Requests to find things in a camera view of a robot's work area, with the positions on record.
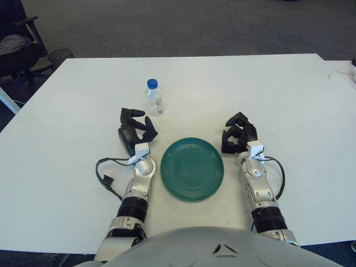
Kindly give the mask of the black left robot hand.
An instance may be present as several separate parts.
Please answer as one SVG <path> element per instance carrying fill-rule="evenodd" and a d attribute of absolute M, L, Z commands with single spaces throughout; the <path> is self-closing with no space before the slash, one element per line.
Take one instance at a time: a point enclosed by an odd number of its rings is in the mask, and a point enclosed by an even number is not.
<path fill-rule="evenodd" d="M 135 154 L 135 145 L 151 142 L 158 134 L 145 111 L 122 108 L 118 136 L 130 156 Z"/>

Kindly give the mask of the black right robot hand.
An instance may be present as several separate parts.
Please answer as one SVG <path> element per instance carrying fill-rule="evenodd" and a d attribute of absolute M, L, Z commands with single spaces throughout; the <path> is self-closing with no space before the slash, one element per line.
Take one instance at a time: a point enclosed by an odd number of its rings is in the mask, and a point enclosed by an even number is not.
<path fill-rule="evenodd" d="M 221 152 L 224 154 L 245 152 L 248 150 L 248 142 L 258 139 L 256 128 L 242 112 L 228 119 L 225 126 L 229 129 L 222 133 Z"/>

